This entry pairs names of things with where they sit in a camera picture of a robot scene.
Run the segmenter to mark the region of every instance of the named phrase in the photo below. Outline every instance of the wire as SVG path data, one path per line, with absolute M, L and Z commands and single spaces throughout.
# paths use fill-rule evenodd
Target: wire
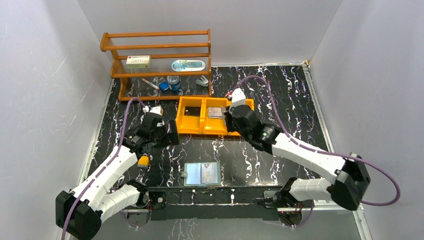
M 290 226 L 295 226 L 295 224 L 288 218 L 283 216 L 282 214 L 279 215 L 279 218 L 285 222 L 287 222 L 288 224 L 290 224 Z
M 145 107 L 145 105 L 144 105 L 144 103 L 140 100 L 140 99 L 138 99 L 137 97 L 132 97 L 129 101 L 128 101 L 128 103 L 127 103 L 127 105 L 126 105 L 126 109 L 125 109 L 125 113 L 124 113 L 124 115 L 123 115 L 123 124 L 122 124 L 122 127 L 121 127 L 121 129 L 120 129 L 120 140 L 119 140 L 119 143 L 118 143 L 118 149 L 117 149 L 117 151 L 116 151 L 116 153 L 113 155 L 113 157 L 110 159 L 110 161 L 109 162 L 107 162 L 106 163 L 106 166 L 109 166 L 111 163 L 112 163 L 112 161 L 113 160 L 115 160 L 115 158 L 118 156 L 118 154 L 119 154 L 119 151 L 121 150 L 121 147 L 122 147 L 122 143 L 124 142 L 124 138 L 123 138 L 123 133 L 125 132 L 125 127 L 126 127 L 126 125 L 127 125 L 127 116 L 128 116 L 128 112 L 130 111 L 130 106 L 131 106 L 131 103 L 134 101 L 134 100 L 137 100 L 140 104 L 141 104 L 141 106 L 144 108 Z M 97 174 L 97 178 L 99 177 L 99 175 L 100 174 L 102 174 L 103 173 L 103 171 L 106 169 L 106 167 L 103 167 L 99 172 L 98 172 L 98 174 Z M 61 237 L 61 240 L 65 240 L 65 236 L 66 236 L 66 232 L 67 232 L 67 229 L 68 229 L 68 225 L 69 225 L 69 221 L 71 220 L 71 215 L 72 215 L 72 213 L 74 212 L 74 210 L 75 210 L 75 207 L 77 206 L 77 204 L 78 204 L 78 202 L 81 200 L 81 198 L 83 197 L 83 195 L 87 192 L 87 190 L 91 187 L 91 185 L 93 184 L 93 182 L 95 181 L 95 179 L 92 179 L 88 184 L 87 184 L 87 186 L 81 191 L 81 193 L 79 194 L 79 196 L 76 198 L 76 200 L 72 203 L 72 206 L 70 207 L 70 209 L 69 209 L 69 211 L 68 211 L 68 213 L 67 213 L 67 215 L 66 215 L 66 219 L 65 219 L 65 222 L 64 222 L 64 224 L 63 224 L 63 230 L 62 230 L 62 237 Z
M 342 157 L 342 158 L 346 158 L 346 159 L 352 159 L 352 160 L 354 160 L 354 161 L 356 161 L 356 162 L 359 162 L 359 163 L 363 163 L 363 164 L 365 164 L 365 165 L 368 165 L 368 166 L 370 166 L 370 167 L 372 167 L 373 169 L 375 169 L 375 170 L 377 170 L 377 171 L 379 171 L 380 173 L 382 173 L 384 176 L 386 176 L 392 183 L 393 183 L 393 185 L 394 185 L 394 188 L 396 189 L 396 196 L 391 200 L 391 201 L 388 201 L 388 202 L 369 202 L 369 201 L 361 201 L 361 203 L 363 203 L 363 204 L 366 204 L 366 205 L 371 205 L 371 206 L 388 206 L 388 205 L 392 205 L 392 204 L 394 204 L 394 203 L 396 203 L 398 200 L 399 200 L 399 198 L 401 197 L 401 189 L 400 189 L 400 187 L 399 187 L 399 184 L 396 182 L 396 180 L 390 175 L 390 174 L 388 174 L 386 171 L 384 171 L 383 169 L 381 169 L 380 167 L 378 167 L 378 166 L 376 166 L 375 164 L 373 164 L 372 162 L 370 162 L 370 161 L 368 161 L 368 160 L 365 160 L 365 159 L 361 159 L 361 158 L 358 158 L 358 157 L 353 157 L 353 156 L 350 156 L 350 155 L 347 155 L 347 154 L 341 154 L 341 153 L 335 153 L 335 152 L 328 152 L 328 151 L 324 151 L 324 150 L 316 150 L 316 149 L 314 149 L 314 148 L 311 148 L 311 147 L 308 147 L 308 146 L 305 146 L 305 145 L 302 145 L 302 144 L 300 144 L 300 143 L 298 143 L 298 141 L 297 141 L 297 139 L 296 138 L 294 138 L 292 135 L 290 135 L 290 133 L 287 131 L 287 129 L 284 127 L 284 124 L 283 124 L 283 121 L 281 120 L 281 118 L 280 118 L 280 115 L 279 115 L 279 113 L 278 113 L 278 110 L 277 110 L 277 105 L 276 105 L 276 101 L 274 100 L 274 96 L 273 96 L 273 93 L 271 92 L 271 87 L 270 87 L 270 84 L 267 82 L 267 80 L 265 80 L 265 78 L 263 78 L 263 77 L 260 77 L 260 76 L 257 76 L 257 75 L 249 75 L 249 76 L 246 76 L 246 77 L 244 77 L 240 82 L 238 82 L 236 85 L 235 85 L 235 87 L 232 89 L 232 90 L 230 90 L 227 94 L 226 94 L 226 97 L 228 97 L 230 94 L 232 94 L 233 93 L 233 91 L 236 89 L 236 88 L 238 88 L 238 87 L 240 87 L 246 80 L 249 80 L 249 79 L 259 79 L 259 80 L 261 80 L 264 84 L 265 84 L 265 86 L 266 86 L 266 91 L 268 92 L 268 95 L 269 95 L 269 98 L 270 98 L 270 100 L 271 100 L 271 104 L 272 104 L 272 109 L 273 109 L 273 111 L 274 111 L 274 113 L 275 113 L 275 116 L 276 116 L 276 118 L 277 118 L 277 121 L 278 121 L 278 123 L 280 124 L 280 127 L 281 127 L 281 129 L 282 129 L 282 131 L 284 132 L 284 134 L 294 143 L 294 144 L 296 144 L 296 145 L 298 145 L 299 147 L 301 147 L 301 148 L 303 148 L 303 149 L 306 149 L 306 150 L 308 150 L 308 151 L 311 151 L 311 152 L 316 152 L 316 153 L 318 153 L 318 154 L 324 154 L 324 155 L 331 155 L 331 156 L 337 156 L 337 157 Z M 309 212 L 309 215 L 308 215 L 308 218 L 306 218 L 306 221 L 307 220 L 309 220 L 309 218 L 310 218 L 310 216 L 311 216 L 311 214 L 312 214 L 312 209 L 313 209 L 313 207 L 311 207 L 310 208 L 310 212 Z M 305 222 L 303 222 L 303 223 L 301 223 L 301 224 L 299 224 L 298 225 L 298 227 L 300 227 L 300 226 L 302 226 L 303 224 L 305 224 L 306 223 L 306 221 Z
M 303 225 L 305 225 L 308 221 L 309 221 L 309 219 L 311 218 L 311 216 L 312 216 L 312 209 L 314 209 L 314 207 L 315 207 L 315 203 L 314 203 L 314 200 L 312 199 L 311 200 L 311 205 L 310 205 L 310 210 L 309 210 L 309 213 L 308 213 L 308 215 L 307 215 L 307 217 L 306 217 L 306 219 L 305 219 L 305 221 L 303 221 L 303 222 L 301 222 L 301 223 L 299 223 L 299 225 L 295 225 L 295 227 L 297 228 L 297 227 L 302 227 Z
M 124 211 L 119 211 L 122 214 L 122 217 L 125 218 L 125 220 L 129 223 L 129 225 L 135 229 L 138 229 L 139 226 L 137 224 L 135 224 L 133 221 L 131 221 L 131 219 L 129 217 L 127 217 L 127 215 L 124 213 Z
M 147 211 L 148 211 L 149 216 L 152 217 L 152 201 L 149 200 L 148 203 L 149 203 L 149 205 L 147 207 Z

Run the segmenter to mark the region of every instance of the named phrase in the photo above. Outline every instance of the yellow tray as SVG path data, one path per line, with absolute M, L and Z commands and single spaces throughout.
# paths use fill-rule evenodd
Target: yellow tray
M 182 96 L 179 98 L 178 112 L 176 114 L 176 128 L 179 134 L 202 134 L 204 128 L 204 97 Z M 200 116 L 186 116 L 186 107 L 200 107 Z
M 204 98 L 204 127 L 202 134 L 205 135 L 227 135 L 227 127 L 222 118 L 209 118 L 208 109 L 210 107 L 226 108 L 228 100 L 226 98 L 205 97 Z
M 227 132 L 225 122 L 220 118 L 209 118 L 209 107 L 227 107 L 231 104 L 227 98 L 182 96 L 179 99 L 176 114 L 176 127 L 179 134 L 204 134 L 240 136 L 238 132 Z M 255 110 L 253 99 L 246 99 L 246 104 Z M 200 116 L 184 115 L 186 107 L 200 107 Z

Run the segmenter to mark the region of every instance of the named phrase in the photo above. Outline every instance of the blue can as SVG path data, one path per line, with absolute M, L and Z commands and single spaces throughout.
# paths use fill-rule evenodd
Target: blue can
M 166 82 L 172 91 L 178 91 L 181 88 L 180 76 L 167 76 Z

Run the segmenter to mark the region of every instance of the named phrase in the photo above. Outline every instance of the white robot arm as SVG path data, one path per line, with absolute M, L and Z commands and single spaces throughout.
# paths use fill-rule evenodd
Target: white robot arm
M 317 154 L 323 150 L 298 139 L 294 142 L 293 137 L 287 136 L 281 128 L 262 123 L 246 105 L 246 96 L 240 88 L 235 89 L 229 99 L 231 105 L 223 113 L 228 132 L 237 131 L 255 149 L 296 162 L 322 177 L 291 178 L 280 192 L 264 196 L 268 198 L 266 207 L 291 205 L 305 200 L 325 200 L 334 201 L 351 211 L 358 208 L 371 181 L 362 162 Z M 360 158 L 354 153 L 351 156 Z
M 63 228 L 72 204 L 82 195 L 71 213 L 66 229 L 77 239 L 92 239 L 102 222 L 128 206 L 148 204 L 148 188 L 134 179 L 108 194 L 120 176 L 139 162 L 139 159 L 142 161 L 147 158 L 143 155 L 152 148 L 179 144 L 175 120 L 169 121 L 168 129 L 160 106 L 153 107 L 149 112 L 147 109 L 144 111 L 146 113 L 141 124 L 128 130 L 123 136 L 123 144 L 115 158 L 113 157 L 118 146 L 113 148 L 109 157 L 84 182 L 70 192 L 62 191 L 56 197 L 56 225 Z

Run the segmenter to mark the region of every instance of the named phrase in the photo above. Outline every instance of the white enclosure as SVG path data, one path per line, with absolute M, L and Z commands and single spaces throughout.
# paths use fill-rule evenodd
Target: white enclosure
M 423 239 L 424 2 L 344 0 L 311 62 L 334 148 L 356 152 L 398 181 L 402 197 L 365 207 L 374 240 Z M 370 171 L 364 200 L 392 184 Z
M 213 65 L 310 60 L 342 0 L 78 0 L 95 34 L 211 31 Z
M 0 239 L 56 239 L 111 85 L 76 0 L 0 1 Z
M 423 23 L 421 0 L 0 0 L 1 239 L 58 236 L 55 197 L 78 184 L 112 82 L 103 33 L 206 29 L 213 65 L 311 60 L 335 150 L 378 163 L 403 190 L 393 206 L 365 206 L 372 238 L 421 239 Z M 391 199 L 370 173 L 365 199 Z M 350 216 L 328 213 L 293 239 Z

